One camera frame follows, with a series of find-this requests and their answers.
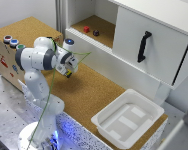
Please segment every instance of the door handle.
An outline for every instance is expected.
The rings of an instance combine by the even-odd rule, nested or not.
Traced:
[[[138,63],[142,62],[145,59],[144,51],[145,51],[145,45],[146,45],[146,40],[152,36],[152,33],[145,31],[145,35],[143,36],[141,40],[141,45],[138,53]]]

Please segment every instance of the white tray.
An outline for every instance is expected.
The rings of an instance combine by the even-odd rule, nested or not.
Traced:
[[[116,147],[129,149],[163,113],[163,108],[129,89],[91,121],[99,133]]]

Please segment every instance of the black handle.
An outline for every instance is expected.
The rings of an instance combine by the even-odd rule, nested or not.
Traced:
[[[143,54],[144,54],[144,51],[145,51],[146,40],[150,36],[152,36],[152,33],[145,31],[145,35],[143,36],[143,38],[141,40],[140,50],[139,50],[139,53],[138,53],[138,63],[142,62],[145,59],[145,56]]]

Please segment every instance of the drawer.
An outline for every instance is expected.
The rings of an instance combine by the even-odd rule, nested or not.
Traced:
[[[141,40],[148,31],[145,59],[138,63]],[[188,46],[188,36],[119,7],[113,53],[139,69],[172,85]]]

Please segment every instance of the brown box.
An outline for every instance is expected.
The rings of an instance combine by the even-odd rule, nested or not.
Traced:
[[[24,71],[20,70],[15,62],[16,50],[3,43],[3,38],[6,35],[11,35],[26,47],[33,47],[34,40],[41,36],[52,37],[61,45],[63,43],[63,36],[60,32],[34,17],[0,28],[0,74],[20,90],[22,88],[17,80],[20,79],[24,82]]]

